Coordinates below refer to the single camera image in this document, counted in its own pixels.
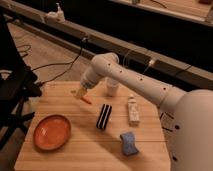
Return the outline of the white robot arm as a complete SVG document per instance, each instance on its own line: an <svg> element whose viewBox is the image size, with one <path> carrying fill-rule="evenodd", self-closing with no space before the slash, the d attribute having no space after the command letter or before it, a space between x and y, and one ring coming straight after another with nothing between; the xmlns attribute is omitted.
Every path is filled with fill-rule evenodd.
<svg viewBox="0 0 213 171"><path fill-rule="evenodd" d="M161 111L174 115L171 171L213 171L213 91L183 91L128 70L115 53L95 55L80 80L81 98L109 77L141 95Z"/></svg>

